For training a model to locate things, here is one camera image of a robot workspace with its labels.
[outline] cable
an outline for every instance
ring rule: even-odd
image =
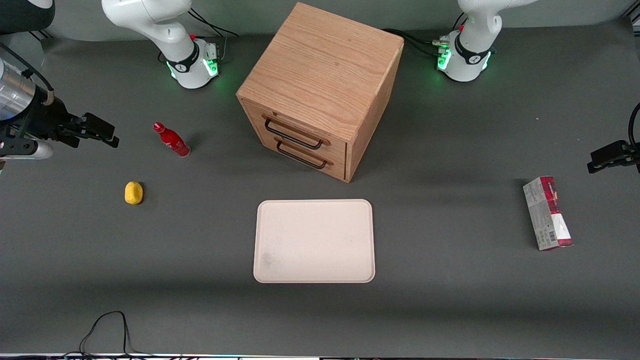
[[[240,35],[234,33],[233,31],[229,31],[227,29],[223,29],[219,26],[215,26],[214,24],[211,24],[210,22],[208,22],[202,15],[200,15],[196,10],[194,10],[193,8],[191,8],[191,10],[195,15],[197,15],[198,17],[195,17],[193,14],[190,14],[192,17],[194,17],[196,20],[203,22],[204,24],[209,25],[212,29],[218,29],[220,31],[224,31],[226,33],[230,33],[231,35],[234,35],[235,37],[238,37]]]
[[[638,151],[638,146],[636,145],[636,137],[634,136],[634,125],[636,124],[636,116],[640,111],[640,102],[636,105],[636,108],[632,111],[631,117],[629,118],[629,142],[631,143],[631,147],[634,148],[636,154],[640,154]]]
[[[60,356],[46,355],[18,355],[18,356],[0,356],[0,360],[60,360],[71,354],[81,354],[78,351],[70,351]]]
[[[33,31],[29,31],[29,34],[31,34],[31,36],[32,36],[32,37],[35,37],[35,38],[36,38],[36,40],[40,41],[40,38],[39,38],[39,37],[37,37],[37,36],[33,33]]]
[[[464,14],[465,14],[464,12],[463,12],[463,13],[461,13],[461,14],[460,14],[460,16],[456,19],[456,22],[454,22],[454,23],[453,23],[453,27],[451,28],[452,30],[455,30],[455,29],[456,29],[456,25],[458,25],[458,21],[460,21],[460,19],[462,19],[462,16],[463,16]]]
[[[13,56],[16,60],[18,60],[19,62],[21,62],[24,66],[27,67],[27,69],[29,69],[32,73],[36,74],[36,76],[38,78],[40,78],[40,80],[42,80],[42,82],[44,83],[44,85],[47,87],[47,90],[52,92],[53,91],[53,86],[51,86],[50,82],[47,81],[47,79],[39,72],[37,71],[33,66],[31,66],[30,63],[28,63],[25,59],[23,59],[20,55],[16,54],[15,51],[11,50],[7,45],[5,45],[3,42],[0,42],[0,47],[2,47],[7,53],[11,54],[11,56]]]
[[[401,30],[396,30],[396,29],[382,29],[382,31],[386,31],[387,33],[391,33],[391,34],[396,34],[396,35],[398,35],[398,36],[400,36],[400,37],[403,37],[403,38],[409,38],[409,39],[411,39],[411,40],[413,40],[413,41],[415,41],[415,42],[419,42],[420,44],[431,45],[431,42],[430,42],[430,41],[423,40],[423,39],[421,39],[421,38],[417,38],[417,37],[415,37],[415,36],[413,36],[413,35],[411,35],[411,34],[409,34],[409,33],[405,33],[404,31],[401,31]]]
[[[225,45],[222,47],[222,56],[220,56],[220,61],[225,59],[225,55],[227,55],[227,39],[229,37],[225,37]]]
[[[218,31],[218,29],[216,29],[213,25],[209,24],[206,20],[198,18],[196,15],[193,15],[191,11],[189,11],[188,13],[189,15],[191,15],[192,18],[196,19],[197,21],[200,21],[200,22],[203,22],[204,24],[209,25],[209,27],[212,28],[215,32],[217,32],[220,37],[224,37],[224,35],[222,35],[222,33]]]
[[[134,355],[131,355],[130,353],[127,352],[127,345],[129,345],[129,348],[131,348],[131,350],[133,352],[137,352],[139,354],[148,354],[146,352],[142,352],[142,351],[136,350],[135,348],[133,348],[133,345],[131,345],[131,335],[129,334],[129,326],[127,325],[127,317],[124,315],[124,313],[122,311],[119,311],[119,310],[110,311],[108,313],[104,313],[104,314],[100,315],[98,317],[98,319],[96,319],[96,321],[93,323],[93,326],[91,326],[91,330],[89,330],[87,335],[85,335],[84,338],[80,341],[80,344],[78,345],[78,352],[81,353],[85,357],[88,356],[89,358],[91,358],[90,354],[87,353],[86,350],[85,350],[86,341],[89,339],[91,334],[93,334],[93,331],[95,330],[95,327],[98,325],[100,320],[102,318],[104,318],[105,316],[111,315],[111,314],[120,314],[120,316],[122,316],[122,325],[124,327],[124,336],[122,338],[122,352],[125,355],[127,355],[127,356],[129,356],[131,358],[144,360],[144,358],[142,358],[142,357],[134,356]]]
[[[432,53],[431,51],[426,51],[425,49],[421,48],[420,45],[419,45],[419,44],[431,45],[430,41],[426,41],[426,40],[423,40],[421,38],[417,38],[417,37],[415,37],[415,36],[413,36],[413,35],[411,35],[409,33],[405,33],[404,31],[401,31],[401,30],[396,30],[396,29],[382,29],[382,30],[386,31],[387,33],[391,33],[391,34],[397,35],[399,37],[403,37],[409,45],[413,46],[414,48],[416,48],[416,50],[420,51],[423,54],[427,54],[427,55],[430,55],[430,56],[436,56],[436,57],[439,56],[439,54]]]

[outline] wooden drawer cabinet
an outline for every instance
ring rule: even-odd
[[[402,48],[400,37],[298,3],[236,95],[265,147],[350,182]]]

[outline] white tray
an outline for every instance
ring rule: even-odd
[[[267,200],[258,207],[259,282],[369,282],[375,273],[368,201]]]

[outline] cardboard box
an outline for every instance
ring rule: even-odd
[[[560,209],[553,176],[541,176],[522,187],[527,198],[538,248],[553,250],[573,245]]]

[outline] drawer handle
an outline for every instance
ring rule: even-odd
[[[279,141],[278,141],[278,145],[276,145],[276,149],[278,149],[278,152],[279,152],[280,154],[284,154],[284,155],[286,155],[286,156],[288,156],[288,157],[290,157],[290,158],[292,158],[292,159],[294,159],[294,160],[298,160],[298,161],[300,161],[301,163],[303,163],[303,164],[305,164],[305,165],[308,165],[308,166],[310,166],[310,167],[312,167],[312,168],[318,169],[318,170],[322,170],[322,169],[324,169],[324,167],[326,166],[326,163],[327,163],[327,161],[326,161],[326,160],[324,160],[324,161],[322,162],[322,165],[316,165],[316,164],[312,163],[311,161],[304,160],[303,158],[301,158],[301,157],[299,157],[299,156],[295,156],[294,154],[291,154],[289,151],[286,151],[286,150],[281,149],[281,148],[280,148],[280,146],[281,146],[281,145],[282,145],[282,142],[279,140]]]
[[[287,139],[287,140],[288,140],[288,141],[290,141],[290,142],[294,142],[294,143],[296,143],[296,144],[298,144],[298,145],[300,145],[300,146],[304,146],[304,147],[306,147],[306,148],[308,148],[308,149],[311,149],[311,150],[318,150],[318,149],[320,149],[320,146],[322,145],[322,140],[318,140],[318,144],[317,144],[317,145],[315,145],[315,146],[314,146],[314,145],[311,145],[311,144],[309,144],[309,143],[306,143],[306,142],[304,142],[304,141],[298,140],[298,139],[293,138],[293,137],[291,137],[291,136],[289,136],[289,135],[287,135],[287,134],[285,134],[285,133],[282,133],[282,132],[280,132],[280,131],[278,131],[278,130],[276,130],[276,129],[273,129],[273,128],[269,127],[269,124],[271,123],[271,119],[269,119],[268,117],[265,117],[265,116],[263,116],[263,117],[264,117],[265,119],[267,119],[267,120],[264,122],[264,127],[266,127],[266,128],[267,128],[267,130],[268,130],[270,133],[274,133],[274,134],[276,134],[276,135],[282,136],[283,138]]]

